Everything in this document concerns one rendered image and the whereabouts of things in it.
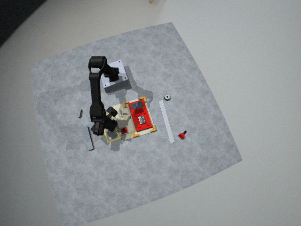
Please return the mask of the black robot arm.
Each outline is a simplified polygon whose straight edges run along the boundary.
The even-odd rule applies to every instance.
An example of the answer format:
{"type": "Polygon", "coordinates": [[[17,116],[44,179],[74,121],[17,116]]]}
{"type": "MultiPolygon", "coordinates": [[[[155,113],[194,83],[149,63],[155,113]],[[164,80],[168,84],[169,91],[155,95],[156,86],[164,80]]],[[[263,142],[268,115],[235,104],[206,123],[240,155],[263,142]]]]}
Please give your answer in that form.
{"type": "Polygon", "coordinates": [[[89,114],[91,122],[94,122],[94,131],[95,135],[103,135],[104,128],[113,132],[116,128],[117,121],[108,119],[105,123],[107,116],[104,109],[104,104],[101,102],[101,89],[100,89],[100,78],[104,74],[105,78],[109,78],[110,82],[119,80],[119,68],[110,67],[107,64],[107,59],[105,56],[91,56],[91,59],[88,63],[89,68],[89,80],[91,88],[91,98],[92,104],[90,106],[89,114]],[[91,68],[99,68],[98,73],[92,73],[91,68]]]}

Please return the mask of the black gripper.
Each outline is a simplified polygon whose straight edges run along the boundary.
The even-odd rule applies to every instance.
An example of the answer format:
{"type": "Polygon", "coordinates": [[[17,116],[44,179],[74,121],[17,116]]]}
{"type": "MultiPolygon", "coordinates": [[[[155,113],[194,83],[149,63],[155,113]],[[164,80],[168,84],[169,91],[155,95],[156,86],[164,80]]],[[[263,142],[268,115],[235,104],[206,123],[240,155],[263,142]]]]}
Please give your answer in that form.
{"type": "MultiPolygon", "coordinates": [[[[107,115],[107,119],[106,119],[105,123],[107,122],[108,119],[111,120],[111,116],[115,117],[118,114],[118,112],[114,108],[112,108],[111,106],[106,111],[109,114],[107,115]]],[[[94,131],[94,126],[91,128],[91,130],[94,131]]]]}

